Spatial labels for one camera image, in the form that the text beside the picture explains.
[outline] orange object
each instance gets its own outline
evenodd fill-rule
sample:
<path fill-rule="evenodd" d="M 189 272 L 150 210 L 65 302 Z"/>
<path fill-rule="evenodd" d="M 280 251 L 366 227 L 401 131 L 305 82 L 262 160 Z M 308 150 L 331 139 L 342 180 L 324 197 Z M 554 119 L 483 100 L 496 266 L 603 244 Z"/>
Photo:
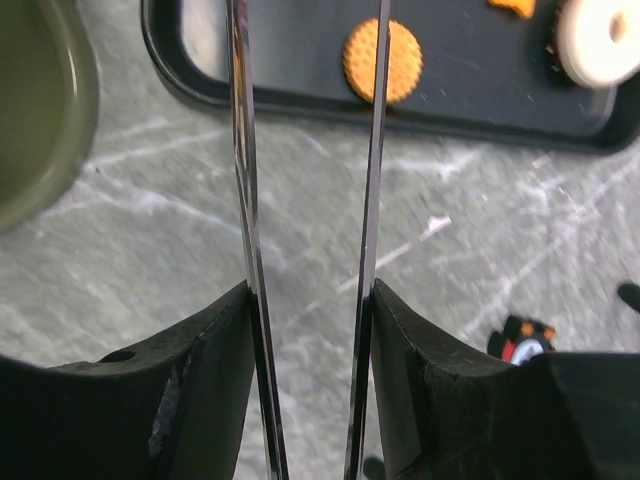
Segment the orange object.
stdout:
<path fill-rule="evenodd" d="M 389 30 L 387 103 L 398 103 L 418 86 L 422 75 L 422 51 L 416 37 L 400 23 L 392 20 Z M 371 19 L 349 36 L 343 55 L 344 71 L 351 88 L 369 103 L 373 103 L 377 42 L 378 19 Z"/>
<path fill-rule="evenodd" d="M 530 323 L 523 323 L 520 331 L 525 337 L 530 337 L 531 335 L 533 335 L 533 325 L 531 325 Z"/>
<path fill-rule="evenodd" d="M 553 328 L 547 328 L 544 331 L 544 338 L 546 338 L 549 342 L 553 340 L 556 336 L 556 331 Z"/>
<path fill-rule="evenodd" d="M 489 5 L 510 8 L 523 18 L 533 17 L 536 11 L 536 0 L 489 0 Z"/>

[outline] white ring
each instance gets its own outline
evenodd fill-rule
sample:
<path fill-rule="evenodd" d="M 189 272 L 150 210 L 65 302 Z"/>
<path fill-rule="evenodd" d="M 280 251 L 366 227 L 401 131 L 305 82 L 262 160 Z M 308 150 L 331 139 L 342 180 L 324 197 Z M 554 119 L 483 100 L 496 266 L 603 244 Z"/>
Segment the white ring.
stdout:
<path fill-rule="evenodd" d="M 557 48 L 577 84 L 601 88 L 624 82 L 640 70 L 640 0 L 567 0 Z"/>

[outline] green bowl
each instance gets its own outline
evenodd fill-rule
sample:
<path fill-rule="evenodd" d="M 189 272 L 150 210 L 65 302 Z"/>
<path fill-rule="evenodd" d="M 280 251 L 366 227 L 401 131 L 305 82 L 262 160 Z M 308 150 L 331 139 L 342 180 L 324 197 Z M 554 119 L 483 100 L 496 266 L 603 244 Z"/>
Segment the green bowl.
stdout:
<path fill-rule="evenodd" d="M 70 0 L 0 0 L 0 231 L 71 185 L 93 137 L 98 76 Z"/>

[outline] gray marble countertop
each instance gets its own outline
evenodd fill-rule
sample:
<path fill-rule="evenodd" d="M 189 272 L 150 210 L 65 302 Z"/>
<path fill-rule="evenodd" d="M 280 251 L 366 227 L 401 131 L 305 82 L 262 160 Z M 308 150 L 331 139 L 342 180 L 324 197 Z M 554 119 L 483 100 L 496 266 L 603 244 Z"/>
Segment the gray marble countertop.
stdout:
<path fill-rule="evenodd" d="M 229 115 L 158 80 L 139 2 L 78 1 L 101 83 L 93 150 L 52 208 L 0 235 L 0 347 L 96 360 L 244 278 Z M 368 131 L 258 116 L 262 238 L 292 478 L 339 478 Z M 378 275 L 484 349 L 508 311 L 566 350 L 638 351 L 616 300 L 640 277 L 640 144 L 607 158 L 390 132 Z M 379 452 L 371 401 L 367 449 Z M 253 394 L 236 478 L 264 478 Z"/>

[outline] metal blade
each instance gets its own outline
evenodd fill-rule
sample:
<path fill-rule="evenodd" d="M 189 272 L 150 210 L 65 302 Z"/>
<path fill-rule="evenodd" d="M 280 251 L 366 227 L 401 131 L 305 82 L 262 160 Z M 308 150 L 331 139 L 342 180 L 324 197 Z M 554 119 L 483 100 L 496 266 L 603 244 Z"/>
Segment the metal blade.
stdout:
<path fill-rule="evenodd" d="M 253 344 L 270 480 L 288 480 L 284 433 L 273 359 L 258 222 L 258 170 L 249 57 L 247 0 L 227 0 L 229 84 L 236 179 L 242 214 L 247 281 L 251 287 Z"/>
<path fill-rule="evenodd" d="M 391 0 L 380 0 L 373 121 L 369 138 L 369 167 L 364 198 L 362 246 L 360 248 L 358 303 L 356 306 L 353 371 L 351 375 L 351 409 L 344 468 L 345 480 L 359 480 L 362 478 L 364 427 L 367 413 L 367 388 L 369 385 L 369 353 L 371 351 L 371 328 L 373 323 L 372 296 L 376 270 L 378 215 L 380 212 L 380 171 L 382 168 L 382 143 L 387 106 L 389 45 L 391 43 L 389 34 L 390 17 Z"/>

